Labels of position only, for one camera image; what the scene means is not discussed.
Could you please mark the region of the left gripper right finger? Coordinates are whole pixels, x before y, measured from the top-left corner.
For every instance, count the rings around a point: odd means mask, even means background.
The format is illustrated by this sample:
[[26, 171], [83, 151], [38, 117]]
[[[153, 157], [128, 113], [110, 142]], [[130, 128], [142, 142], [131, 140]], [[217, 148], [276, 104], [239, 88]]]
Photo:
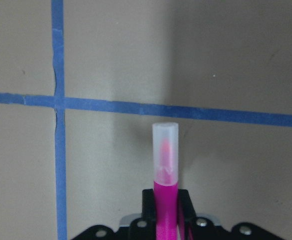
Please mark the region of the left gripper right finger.
[[178, 223], [184, 224], [196, 217], [188, 190], [178, 189]]

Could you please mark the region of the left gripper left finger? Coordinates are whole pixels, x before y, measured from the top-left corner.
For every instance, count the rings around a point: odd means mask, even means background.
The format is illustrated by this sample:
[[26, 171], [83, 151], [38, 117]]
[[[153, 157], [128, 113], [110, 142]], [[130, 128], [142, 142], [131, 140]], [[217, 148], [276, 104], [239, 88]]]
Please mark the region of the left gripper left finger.
[[144, 189], [142, 191], [142, 213], [144, 220], [154, 224], [157, 222], [156, 204], [153, 189]]

